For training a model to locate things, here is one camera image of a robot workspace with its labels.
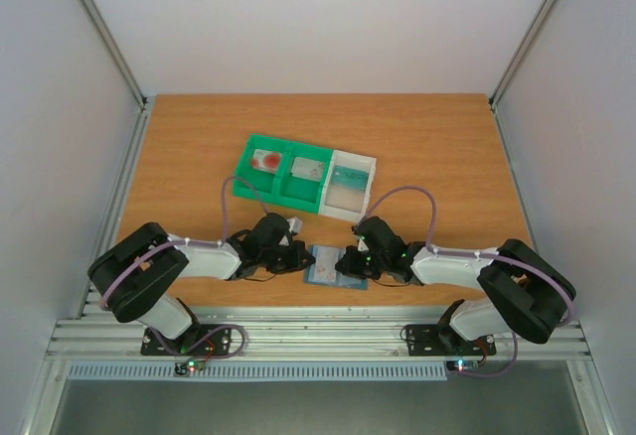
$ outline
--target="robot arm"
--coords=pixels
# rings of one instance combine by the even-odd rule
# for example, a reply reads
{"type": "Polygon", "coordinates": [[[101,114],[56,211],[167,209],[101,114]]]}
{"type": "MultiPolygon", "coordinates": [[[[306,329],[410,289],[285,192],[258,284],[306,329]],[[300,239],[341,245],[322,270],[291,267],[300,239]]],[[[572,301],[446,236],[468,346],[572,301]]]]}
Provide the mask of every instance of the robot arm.
{"type": "Polygon", "coordinates": [[[515,239],[498,248],[472,251],[427,246],[423,241],[406,244],[378,217],[363,220],[353,231],[358,246],[348,246],[336,264],[346,275],[377,280],[384,272],[406,284],[447,283],[486,293],[487,298],[479,301],[456,301],[440,319],[437,333],[449,354],[481,336],[511,330],[544,344],[566,311],[554,286],[569,300],[576,296],[562,275],[515,239]],[[553,283],[519,265],[542,271],[553,283]]]}
{"type": "Polygon", "coordinates": [[[259,267],[274,274],[304,269],[315,259],[303,241],[294,240],[300,227],[298,218],[287,220],[269,213],[252,230],[220,242],[182,239],[151,222],[98,258],[88,277],[117,321],[138,320],[159,331],[182,353],[205,328],[183,302],[165,294],[170,285],[190,276],[244,279],[259,267]]]}

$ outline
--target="white backdrop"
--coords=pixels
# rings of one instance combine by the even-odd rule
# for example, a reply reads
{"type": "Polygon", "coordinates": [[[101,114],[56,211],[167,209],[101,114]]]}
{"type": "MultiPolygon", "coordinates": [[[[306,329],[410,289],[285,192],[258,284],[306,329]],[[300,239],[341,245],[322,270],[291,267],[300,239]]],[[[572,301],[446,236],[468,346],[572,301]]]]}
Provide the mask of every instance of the white backdrop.
{"type": "Polygon", "coordinates": [[[73,317],[136,105],[78,0],[0,0],[0,434],[73,317]]]}
{"type": "Polygon", "coordinates": [[[486,92],[542,0],[95,0],[147,94],[486,92]]]}
{"type": "Polygon", "coordinates": [[[500,117],[539,250],[578,290],[621,433],[636,427],[636,0],[561,0],[500,117]]]}

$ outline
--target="brown wooden surface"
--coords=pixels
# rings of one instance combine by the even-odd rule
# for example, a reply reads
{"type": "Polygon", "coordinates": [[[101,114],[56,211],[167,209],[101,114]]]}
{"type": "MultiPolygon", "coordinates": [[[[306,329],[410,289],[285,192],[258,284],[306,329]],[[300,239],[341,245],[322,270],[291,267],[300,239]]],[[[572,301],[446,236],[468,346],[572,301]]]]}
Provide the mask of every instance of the brown wooden surface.
{"type": "MultiPolygon", "coordinates": [[[[369,155],[378,159],[372,202],[400,185],[436,196],[434,242],[472,248],[506,238],[528,240],[495,122],[486,97],[472,94],[160,95],[128,197],[119,237],[147,221],[200,239],[221,236],[220,188],[247,137],[261,133],[369,155]]],[[[228,191],[231,233],[251,228],[258,204],[228,191]]],[[[299,216],[307,244],[353,244],[351,224],[270,206],[299,216]]],[[[378,209],[405,241],[424,239],[430,206],[403,192],[378,209]]],[[[257,272],[255,277],[266,277],[257,272]]],[[[392,280],[386,276],[384,282],[392,280]]],[[[302,274],[267,283],[212,278],[177,281],[170,294],[195,306],[438,305],[481,293],[446,285],[368,291],[304,284],[302,274]]]]}

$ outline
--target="vent grille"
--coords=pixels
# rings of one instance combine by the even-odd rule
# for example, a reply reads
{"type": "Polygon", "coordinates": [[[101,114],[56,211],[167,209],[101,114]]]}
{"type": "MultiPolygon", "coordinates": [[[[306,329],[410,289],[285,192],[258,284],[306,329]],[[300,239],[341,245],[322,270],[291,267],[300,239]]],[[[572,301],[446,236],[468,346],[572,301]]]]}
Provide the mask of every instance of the vent grille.
{"type": "Polygon", "coordinates": [[[214,362],[186,376],[173,362],[74,362],[74,380],[446,380],[443,362],[214,362]]]}

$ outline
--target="black mounting plate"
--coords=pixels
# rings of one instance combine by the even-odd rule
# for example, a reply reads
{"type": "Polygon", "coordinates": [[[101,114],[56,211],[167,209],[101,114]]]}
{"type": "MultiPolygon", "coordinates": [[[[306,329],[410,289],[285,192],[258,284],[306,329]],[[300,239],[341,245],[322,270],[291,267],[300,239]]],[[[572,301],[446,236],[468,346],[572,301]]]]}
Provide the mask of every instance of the black mounting plate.
{"type": "MultiPolygon", "coordinates": [[[[217,328],[218,326],[220,325],[219,324],[202,324],[199,329],[199,332],[197,333],[197,337],[195,341],[198,341],[205,334],[207,334],[212,329],[217,328]]],[[[232,342],[232,330],[225,329],[225,330],[217,331],[211,336],[209,336],[208,339],[215,345],[213,356],[226,356],[228,354],[230,343],[232,342]]],[[[170,344],[170,340],[166,340],[164,338],[164,341],[166,342],[166,344],[168,345],[170,344]]],[[[209,347],[210,347],[209,344],[202,342],[198,346],[196,346],[194,349],[189,351],[187,354],[184,354],[184,356],[188,356],[188,357],[207,356],[210,353],[209,347]]],[[[176,347],[172,349],[174,351],[179,351],[179,349],[176,347]]],[[[169,358],[174,357],[174,355],[167,353],[163,349],[163,346],[161,346],[161,344],[155,337],[154,333],[150,331],[150,329],[148,328],[146,328],[146,330],[143,333],[143,340],[141,342],[141,355],[142,356],[166,356],[169,358]]]]}
{"type": "MultiPolygon", "coordinates": [[[[468,357],[482,356],[480,347],[466,343],[456,354],[449,354],[437,336],[437,325],[435,324],[408,324],[404,326],[400,335],[405,339],[409,356],[459,356],[468,357]]],[[[495,341],[491,336],[479,338],[486,348],[486,354],[493,356],[497,353],[495,341]]]]}

